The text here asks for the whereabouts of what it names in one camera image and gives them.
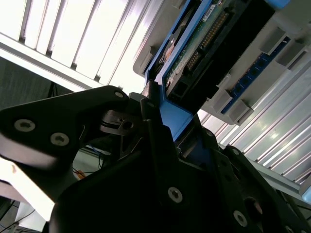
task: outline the bolt head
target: bolt head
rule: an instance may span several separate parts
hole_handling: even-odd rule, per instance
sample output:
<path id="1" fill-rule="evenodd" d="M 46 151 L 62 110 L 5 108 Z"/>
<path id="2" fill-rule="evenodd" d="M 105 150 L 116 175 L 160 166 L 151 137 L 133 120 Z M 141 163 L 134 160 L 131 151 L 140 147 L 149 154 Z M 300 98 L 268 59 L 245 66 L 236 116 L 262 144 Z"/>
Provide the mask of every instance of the bolt head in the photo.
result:
<path id="1" fill-rule="evenodd" d="M 245 216 L 238 210 L 235 210 L 233 212 L 233 216 L 235 218 L 235 220 L 242 226 L 242 227 L 246 227 L 247 226 L 247 220 L 245 218 Z"/>
<path id="2" fill-rule="evenodd" d="M 31 120 L 20 119 L 14 123 L 14 127 L 18 131 L 27 133 L 35 129 L 35 124 Z"/>
<path id="3" fill-rule="evenodd" d="M 168 190 L 168 194 L 170 199 L 176 203 L 181 203 L 181 201 L 183 200 L 183 195 L 178 188 L 170 187 Z"/>
<path id="4" fill-rule="evenodd" d="M 53 145 L 63 147 L 63 146 L 68 145 L 69 137 L 64 133 L 53 133 L 51 135 L 51 143 Z"/>

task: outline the fluorescent ceiling light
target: fluorescent ceiling light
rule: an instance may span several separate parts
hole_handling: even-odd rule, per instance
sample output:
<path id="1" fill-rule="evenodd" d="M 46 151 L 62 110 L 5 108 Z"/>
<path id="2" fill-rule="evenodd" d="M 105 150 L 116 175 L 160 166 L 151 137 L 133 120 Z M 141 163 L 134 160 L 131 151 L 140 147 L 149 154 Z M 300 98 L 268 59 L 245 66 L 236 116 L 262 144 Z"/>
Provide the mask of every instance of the fluorescent ceiling light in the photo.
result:
<path id="1" fill-rule="evenodd" d="M 101 77 L 100 83 L 107 85 L 111 79 L 117 65 L 122 58 L 126 47 L 133 36 L 133 32 L 137 26 L 141 15 L 147 4 L 147 0 L 136 0 L 133 2 L 120 30 L 113 39 L 106 56 L 101 64 L 99 76 Z"/>
<path id="2" fill-rule="evenodd" d="M 26 0 L 0 1 L 0 33 L 19 40 Z"/>
<path id="3" fill-rule="evenodd" d="M 47 6 L 46 0 L 32 0 L 25 31 L 25 45 L 35 49 Z"/>
<path id="4" fill-rule="evenodd" d="M 134 36 L 132 37 L 126 51 L 115 70 L 111 79 L 110 85 L 123 87 L 123 91 L 126 94 L 131 92 L 141 93 L 144 88 L 145 79 L 133 71 L 133 64 L 137 55 L 137 51 L 145 38 L 156 14 L 158 13 L 163 0 L 150 1 L 148 7 L 141 19 L 139 26 L 137 27 Z M 106 82 L 103 79 L 103 72 L 101 73 L 101 83 Z"/>
<path id="5" fill-rule="evenodd" d="M 93 4 L 94 0 L 68 0 L 55 34 L 52 59 L 71 66 Z"/>
<path id="6" fill-rule="evenodd" d="M 47 9 L 41 26 L 41 32 L 38 39 L 37 51 L 46 54 L 50 38 L 56 21 L 61 0 L 48 1 Z"/>
<path id="7" fill-rule="evenodd" d="M 46 221 L 50 220 L 55 203 L 15 163 L 0 158 L 0 177 L 10 183 Z"/>
<path id="8" fill-rule="evenodd" d="M 128 0 L 102 0 L 77 54 L 76 71 L 94 79 L 121 20 Z"/>

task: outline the circuit board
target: circuit board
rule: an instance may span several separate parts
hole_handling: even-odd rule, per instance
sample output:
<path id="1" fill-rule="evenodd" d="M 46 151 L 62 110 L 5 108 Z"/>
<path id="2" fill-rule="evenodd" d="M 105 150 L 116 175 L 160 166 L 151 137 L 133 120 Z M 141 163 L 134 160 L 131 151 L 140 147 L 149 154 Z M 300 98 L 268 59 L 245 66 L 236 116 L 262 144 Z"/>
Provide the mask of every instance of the circuit board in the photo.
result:
<path id="1" fill-rule="evenodd" d="M 174 62 L 171 71 L 166 76 L 167 88 L 173 83 L 177 74 L 183 72 L 184 67 L 191 69 L 195 65 L 199 56 L 196 50 L 201 46 L 207 46 L 208 43 L 212 41 L 213 36 L 229 15 L 224 9 L 230 4 L 230 2 L 231 0 L 220 0 L 208 8 L 188 43 Z"/>

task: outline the cable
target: cable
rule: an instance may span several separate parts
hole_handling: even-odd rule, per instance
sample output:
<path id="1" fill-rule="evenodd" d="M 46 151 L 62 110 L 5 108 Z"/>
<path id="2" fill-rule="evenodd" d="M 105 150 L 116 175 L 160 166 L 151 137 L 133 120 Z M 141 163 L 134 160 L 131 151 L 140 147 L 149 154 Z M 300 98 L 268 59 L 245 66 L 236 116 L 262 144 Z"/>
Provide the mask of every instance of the cable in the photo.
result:
<path id="1" fill-rule="evenodd" d="M 31 230 L 31 229 L 28 229 L 28 228 L 25 228 L 25 229 L 23 229 L 23 230 L 21 230 L 19 233 L 21 233 L 21 232 L 27 232 L 27 233 L 37 233 L 37 231 L 35 232 L 35 230 Z"/>
<path id="2" fill-rule="evenodd" d="M 51 98 L 53 97 L 53 91 L 54 91 L 54 83 L 51 82 L 50 88 L 49 88 L 49 92 L 48 92 L 48 97 L 47 98 Z"/>
<path id="3" fill-rule="evenodd" d="M 29 215 L 31 215 L 35 210 L 32 210 L 32 212 L 28 215 L 26 215 L 25 217 L 22 217 L 20 220 L 13 222 L 10 226 L 6 227 L 5 229 L 3 229 L 0 233 L 4 232 L 5 230 L 7 230 L 8 228 L 12 227 L 14 224 L 19 223 L 20 221 L 22 221 L 23 219 L 27 218 Z"/>
<path id="4" fill-rule="evenodd" d="M 25 228 L 25 229 L 16 229 L 17 232 L 29 232 L 29 231 L 33 231 L 31 229 Z"/>
<path id="5" fill-rule="evenodd" d="M 88 174 L 88 173 L 94 173 L 94 171 L 88 171 L 88 172 L 79 172 L 77 169 L 75 169 L 75 168 L 72 168 L 74 171 L 74 173 L 76 173 L 76 174 Z"/>
<path id="6" fill-rule="evenodd" d="M 56 96 L 58 96 L 58 91 L 57 91 L 57 86 L 56 86 L 56 84 L 54 85 L 54 87 L 55 87 Z"/>
<path id="7" fill-rule="evenodd" d="M 104 163 L 104 160 L 102 159 L 102 153 L 98 150 L 96 150 L 91 144 L 89 146 L 92 148 L 92 150 L 98 155 L 98 169 L 101 169 Z"/>

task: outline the green circuit board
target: green circuit board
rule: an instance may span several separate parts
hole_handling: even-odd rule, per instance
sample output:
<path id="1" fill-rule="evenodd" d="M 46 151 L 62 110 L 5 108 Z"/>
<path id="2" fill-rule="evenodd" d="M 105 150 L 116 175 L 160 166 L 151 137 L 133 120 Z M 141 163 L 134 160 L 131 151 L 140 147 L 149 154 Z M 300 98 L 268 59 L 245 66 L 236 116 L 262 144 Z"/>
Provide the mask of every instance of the green circuit board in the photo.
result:
<path id="1" fill-rule="evenodd" d="M 191 63 L 195 62 L 196 50 L 203 44 L 204 40 L 210 33 L 210 29 L 217 24 L 217 20 L 225 16 L 224 8 L 226 8 L 231 0 L 222 0 L 218 4 L 212 4 L 205 15 L 203 16 L 201 22 L 196 27 L 194 33 L 190 37 L 188 43 L 184 49 L 179 54 L 178 58 L 174 62 L 170 72 L 166 76 L 166 86 L 168 87 L 170 83 L 173 83 L 174 77 L 179 72 L 182 72 L 185 66 L 189 66 Z"/>

